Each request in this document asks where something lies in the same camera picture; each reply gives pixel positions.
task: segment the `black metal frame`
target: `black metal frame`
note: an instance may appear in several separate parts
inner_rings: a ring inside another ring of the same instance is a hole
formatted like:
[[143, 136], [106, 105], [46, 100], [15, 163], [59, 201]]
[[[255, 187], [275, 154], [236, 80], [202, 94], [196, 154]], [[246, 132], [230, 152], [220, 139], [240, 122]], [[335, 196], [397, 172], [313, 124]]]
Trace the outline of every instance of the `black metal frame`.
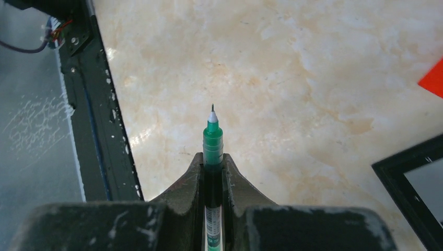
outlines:
[[428, 250], [443, 250], [443, 228], [404, 174], [441, 158], [443, 134], [372, 165]]
[[85, 0], [72, 15], [59, 53], [86, 200], [144, 200], [97, 19]]

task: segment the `pen label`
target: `pen label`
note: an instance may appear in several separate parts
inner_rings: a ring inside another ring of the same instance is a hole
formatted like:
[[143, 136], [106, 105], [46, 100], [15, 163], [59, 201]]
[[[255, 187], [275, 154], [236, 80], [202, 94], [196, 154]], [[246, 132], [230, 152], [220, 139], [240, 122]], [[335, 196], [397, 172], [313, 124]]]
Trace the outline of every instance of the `pen label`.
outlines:
[[220, 207], [206, 208], [206, 232], [208, 237], [220, 238]]

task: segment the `screw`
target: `screw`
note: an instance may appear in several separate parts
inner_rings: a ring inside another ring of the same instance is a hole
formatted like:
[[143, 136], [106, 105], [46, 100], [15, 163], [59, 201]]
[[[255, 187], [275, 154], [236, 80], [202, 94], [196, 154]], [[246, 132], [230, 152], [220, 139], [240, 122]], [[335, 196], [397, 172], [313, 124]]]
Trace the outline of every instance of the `screw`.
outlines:
[[78, 45], [78, 38], [71, 38], [71, 43]]

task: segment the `red object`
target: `red object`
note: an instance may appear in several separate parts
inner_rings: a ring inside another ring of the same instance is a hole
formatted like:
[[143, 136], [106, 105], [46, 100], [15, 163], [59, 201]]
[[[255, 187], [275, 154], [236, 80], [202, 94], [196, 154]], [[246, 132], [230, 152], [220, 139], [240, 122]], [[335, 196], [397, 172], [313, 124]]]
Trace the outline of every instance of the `red object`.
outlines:
[[443, 58], [418, 82], [418, 85], [443, 98]]

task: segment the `marble floor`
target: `marble floor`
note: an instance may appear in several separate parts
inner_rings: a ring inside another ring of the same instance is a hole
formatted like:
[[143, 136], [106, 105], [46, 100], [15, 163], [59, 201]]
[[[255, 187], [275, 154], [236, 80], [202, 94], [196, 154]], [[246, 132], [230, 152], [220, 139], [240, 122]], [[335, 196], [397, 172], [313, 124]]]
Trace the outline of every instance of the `marble floor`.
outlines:
[[147, 200], [202, 151], [280, 204], [370, 208], [424, 249], [371, 164], [443, 132], [417, 81], [443, 56], [441, 0], [95, 0]]

